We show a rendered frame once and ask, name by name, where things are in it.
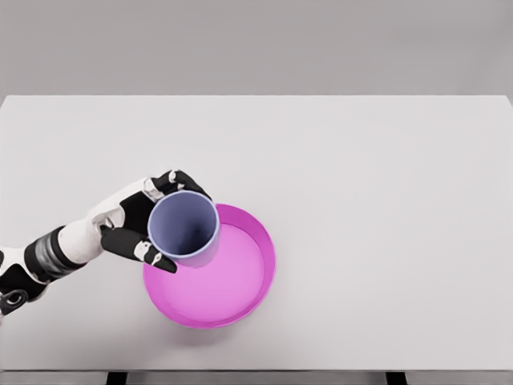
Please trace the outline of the lavender blue cup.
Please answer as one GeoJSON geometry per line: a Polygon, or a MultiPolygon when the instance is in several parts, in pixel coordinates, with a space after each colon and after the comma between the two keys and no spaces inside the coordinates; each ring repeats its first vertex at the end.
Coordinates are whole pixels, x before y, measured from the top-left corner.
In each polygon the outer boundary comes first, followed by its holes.
{"type": "Polygon", "coordinates": [[[175,263],[191,268],[209,264],[220,241],[220,216],[206,196],[174,192],[150,213],[147,232],[152,244],[175,263]]]}

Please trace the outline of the pink round plate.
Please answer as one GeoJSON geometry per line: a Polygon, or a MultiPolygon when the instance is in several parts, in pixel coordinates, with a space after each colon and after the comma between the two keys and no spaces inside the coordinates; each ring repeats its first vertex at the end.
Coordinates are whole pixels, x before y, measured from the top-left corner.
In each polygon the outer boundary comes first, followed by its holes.
{"type": "Polygon", "coordinates": [[[238,322],[262,303],[273,283],[277,255],[269,231],[243,209],[217,208],[220,244],[208,265],[181,266],[175,274],[143,268],[151,302],[181,326],[208,330],[238,322]]]}

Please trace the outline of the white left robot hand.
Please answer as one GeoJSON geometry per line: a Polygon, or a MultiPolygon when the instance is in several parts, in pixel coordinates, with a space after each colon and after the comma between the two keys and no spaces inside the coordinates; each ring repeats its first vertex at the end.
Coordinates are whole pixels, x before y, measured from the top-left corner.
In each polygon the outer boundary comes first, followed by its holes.
{"type": "Polygon", "coordinates": [[[177,265],[151,243],[147,223],[156,204],[179,191],[210,196],[186,172],[171,169],[160,176],[137,180],[114,193],[89,213],[99,232],[101,248],[109,253],[175,273],[177,265]]]}

